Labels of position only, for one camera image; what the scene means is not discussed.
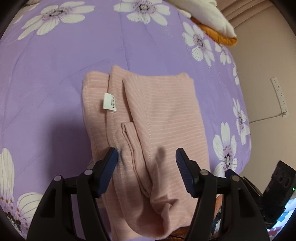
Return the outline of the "purple floral bed sheet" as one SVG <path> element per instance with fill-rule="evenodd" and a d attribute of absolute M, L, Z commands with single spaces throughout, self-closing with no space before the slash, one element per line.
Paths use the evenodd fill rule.
<path fill-rule="evenodd" d="M 189 74 L 205 125 L 210 169 L 243 171 L 251 140 L 236 64 L 166 1 L 41 1 L 1 38 L 1 208 L 26 238 L 56 175 L 92 160 L 82 114 L 83 77 L 117 65 L 142 75 Z"/>

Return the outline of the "pink curtain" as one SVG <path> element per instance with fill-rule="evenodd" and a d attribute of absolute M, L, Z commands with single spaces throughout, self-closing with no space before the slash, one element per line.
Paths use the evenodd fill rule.
<path fill-rule="evenodd" d="M 217 1 L 217 7 L 221 13 L 231 21 L 237 17 L 243 16 L 250 18 L 261 11 L 273 6 L 271 1 L 264 0 L 220 0 Z"/>

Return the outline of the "white wall power strip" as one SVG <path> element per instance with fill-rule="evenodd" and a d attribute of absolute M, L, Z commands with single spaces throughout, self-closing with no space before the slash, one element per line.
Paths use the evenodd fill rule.
<path fill-rule="evenodd" d="M 283 90 L 281 89 L 280 82 L 277 77 L 273 77 L 270 80 L 271 80 L 271 83 L 273 84 L 273 87 L 274 87 L 274 90 L 276 93 L 276 97 L 277 97 L 278 103 L 280 105 L 281 115 L 282 115 L 282 117 L 287 117 L 288 116 L 287 102 L 285 100 Z"/>

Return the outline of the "pink ribbed knit top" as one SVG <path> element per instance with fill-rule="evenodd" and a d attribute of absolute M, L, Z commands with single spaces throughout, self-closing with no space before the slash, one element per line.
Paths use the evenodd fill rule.
<path fill-rule="evenodd" d="M 201 168 L 210 167 L 189 75 L 143 76 L 113 66 L 110 74 L 86 74 L 82 99 L 93 161 L 110 147 L 119 153 L 102 196 L 112 239 L 161 239 L 188 226 L 197 201 L 185 189 L 176 150 L 183 148 Z"/>

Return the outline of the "white goose plush toy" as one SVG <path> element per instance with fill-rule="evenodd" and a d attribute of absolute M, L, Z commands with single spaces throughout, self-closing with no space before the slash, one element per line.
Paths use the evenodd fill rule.
<path fill-rule="evenodd" d="M 168 2 L 179 8 L 216 43 L 226 46 L 237 44 L 234 27 L 219 11 L 216 1 L 175 0 Z"/>

